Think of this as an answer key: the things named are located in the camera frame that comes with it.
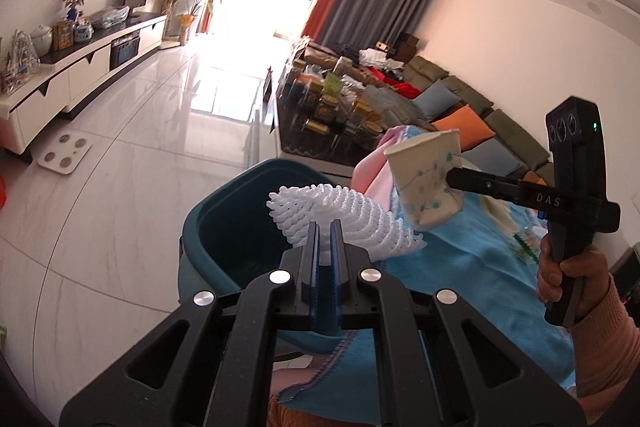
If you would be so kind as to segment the pink sleeve right forearm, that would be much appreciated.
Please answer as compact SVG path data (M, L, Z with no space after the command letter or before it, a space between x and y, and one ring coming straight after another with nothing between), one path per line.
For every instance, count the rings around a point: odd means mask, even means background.
M602 301L570 335L577 401L592 425L612 407L639 364L639 329L620 301L612 277Z

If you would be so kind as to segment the person right hand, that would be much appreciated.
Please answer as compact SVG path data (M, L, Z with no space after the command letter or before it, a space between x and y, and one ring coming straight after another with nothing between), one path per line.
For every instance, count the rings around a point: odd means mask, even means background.
M606 296L610 288L610 272L605 254L596 245L589 245L581 254L558 263L552 259L550 236L540 242L536 295L541 303L557 303L562 295L564 279L582 281L575 320L588 315Z

